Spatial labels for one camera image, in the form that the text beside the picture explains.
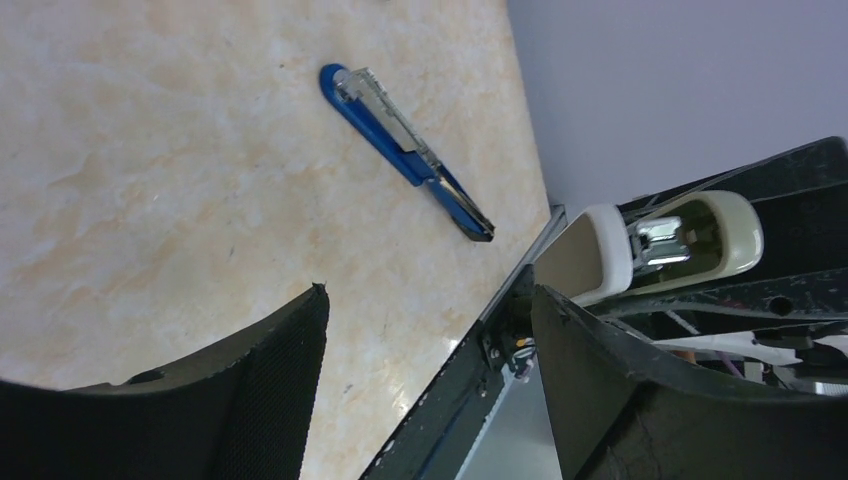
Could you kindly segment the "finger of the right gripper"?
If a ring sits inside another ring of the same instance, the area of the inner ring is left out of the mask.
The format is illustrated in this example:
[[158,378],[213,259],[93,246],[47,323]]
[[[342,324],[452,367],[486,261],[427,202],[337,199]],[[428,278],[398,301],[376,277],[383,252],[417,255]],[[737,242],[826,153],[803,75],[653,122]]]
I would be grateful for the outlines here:
[[695,311],[781,321],[845,320],[847,270],[837,268],[715,287],[692,286],[618,296],[589,307],[589,312],[597,317],[615,318],[663,311]]
[[627,223],[698,190],[734,192],[763,228],[759,263],[741,279],[770,279],[847,266],[847,141],[826,137],[619,206]]

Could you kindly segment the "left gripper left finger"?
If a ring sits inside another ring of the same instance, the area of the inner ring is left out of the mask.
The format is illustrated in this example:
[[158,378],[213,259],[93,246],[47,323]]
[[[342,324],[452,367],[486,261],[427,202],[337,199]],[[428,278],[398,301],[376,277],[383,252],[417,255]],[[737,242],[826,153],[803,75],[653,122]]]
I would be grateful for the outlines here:
[[5,479],[296,479],[327,342],[315,284],[265,319],[119,385],[1,385]]

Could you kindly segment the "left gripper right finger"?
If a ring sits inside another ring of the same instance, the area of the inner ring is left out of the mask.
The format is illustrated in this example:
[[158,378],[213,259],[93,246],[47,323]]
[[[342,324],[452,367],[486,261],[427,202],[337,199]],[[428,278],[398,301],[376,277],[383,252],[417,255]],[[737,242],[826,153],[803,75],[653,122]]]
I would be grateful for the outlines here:
[[532,327],[566,479],[843,479],[847,400],[709,370],[545,286]]

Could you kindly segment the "blue stapler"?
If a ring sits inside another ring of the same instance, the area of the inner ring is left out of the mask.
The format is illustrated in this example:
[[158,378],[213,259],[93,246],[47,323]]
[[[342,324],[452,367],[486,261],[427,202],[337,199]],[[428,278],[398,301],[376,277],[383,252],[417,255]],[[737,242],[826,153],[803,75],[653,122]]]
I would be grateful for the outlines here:
[[488,243],[495,226],[438,155],[414,129],[369,68],[324,65],[318,76],[325,99],[412,186],[426,187],[463,234]]

